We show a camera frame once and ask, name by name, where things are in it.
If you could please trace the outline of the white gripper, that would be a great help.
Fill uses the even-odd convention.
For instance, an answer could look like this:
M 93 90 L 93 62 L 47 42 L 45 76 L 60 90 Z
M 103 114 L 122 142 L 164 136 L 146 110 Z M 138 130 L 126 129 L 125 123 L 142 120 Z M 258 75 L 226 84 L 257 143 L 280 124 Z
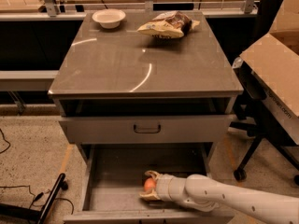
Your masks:
M 148 170 L 145 176 L 151 177 L 156 182 L 155 190 L 140 192 L 139 196 L 148 202 L 165 201 L 165 202 L 183 202 L 187 199 L 185 190 L 185 178 L 173 175 L 161 175 L 160 173 Z

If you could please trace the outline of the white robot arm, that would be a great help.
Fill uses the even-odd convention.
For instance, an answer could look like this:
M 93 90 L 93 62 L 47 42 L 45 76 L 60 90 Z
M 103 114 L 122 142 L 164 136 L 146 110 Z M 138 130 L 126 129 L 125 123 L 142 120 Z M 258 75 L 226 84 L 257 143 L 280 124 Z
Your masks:
M 226 185 L 205 175 L 182 178 L 151 170 L 145 175 L 152 182 L 140 193 L 145 201 L 172 202 L 202 212 L 220 203 L 266 224 L 299 224 L 298 198 Z

